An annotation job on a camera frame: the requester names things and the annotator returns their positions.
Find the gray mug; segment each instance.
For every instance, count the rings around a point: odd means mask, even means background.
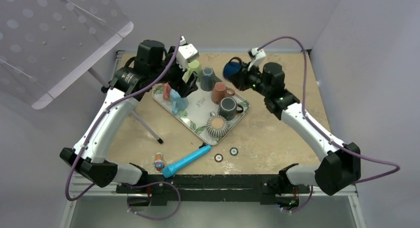
[[[201,71],[200,88],[203,91],[210,92],[216,84],[216,76],[214,70],[209,67],[203,68]]]
[[[233,120],[236,114],[242,113],[243,111],[243,106],[239,105],[235,99],[227,97],[220,101],[218,114],[226,120]]]

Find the metal rod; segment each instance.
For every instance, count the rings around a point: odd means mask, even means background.
[[[150,132],[150,134],[153,135],[153,137],[160,143],[163,143],[163,140],[145,123],[145,121],[143,121],[143,119],[141,119],[141,117],[139,115],[137,115],[137,113],[132,110],[131,113],[133,114],[133,116]]]
[[[108,82],[104,79],[104,78],[102,78],[99,74],[98,74],[98,72],[96,72],[93,68],[89,68],[88,69],[88,72],[98,81],[98,82],[100,82],[104,87],[106,87],[106,88],[108,88],[109,87],[109,84],[108,84]]]

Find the table top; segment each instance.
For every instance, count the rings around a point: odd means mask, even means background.
[[[124,54],[118,68],[135,54]],[[201,66],[212,67],[222,80],[224,65],[232,57],[247,61],[247,54],[200,54]],[[283,66],[286,88],[302,99],[303,57],[302,54],[267,54],[266,62],[277,62]],[[326,129],[327,117],[318,86],[308,61],[307,110]],[[177,174],[265,174],[278,171],[292,163],[316,165],[315,153],[306,142],[288,125],[279,121],[265,108],[264,97],[248,90],[239,92],[251,108],[232,131],[212,150]],[[202,140],[178,121],[170,112],[156,102],[151,93],[146,93],[135,109],[136,113],[164,141],[155,138],[130,114],[117,132],[108,153],[112,162],[133,163],[151,174],[159,174],[154,167],[155,154],[161,152],[166,165],[174,163],[202,145]],[[231,147],[238,148],[238,155],[229,154]],[[217,163],[215,154],[222,154],[223,161]]]

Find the tray with leaf pattern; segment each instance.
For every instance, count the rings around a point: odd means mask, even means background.
[[[211,92],[206,92],[200,89],[188,95],[188,107],[185,110],[179,111],[177,114],[172,114],[170,101],[163,99],[163,86],[156,84],[152,90],[152,97],[164,107],[169,113],[176,117],[182,124],[188,127],[194,134],[200,137],[208,145],[217,145],[224,137],[228,136],[233,127],[247,114],[250,108],[249,102],[241,97],[238,93],[232,98],[244,107],[244,112],[237,114],[236,117],[228,121],[229,129],[225,136],[220,138],[211,137],[206,130],[206,122],[210,117],[210,112],[216,112],[218,105],[211,100]]]

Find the blue mug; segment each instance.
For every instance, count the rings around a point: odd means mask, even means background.
[[[187,98],[181,98],[177,91],[172,89],[169,96],[170,102],[172,103],[172,114],[177,114],[179,111],[185,110],[188,107]]]

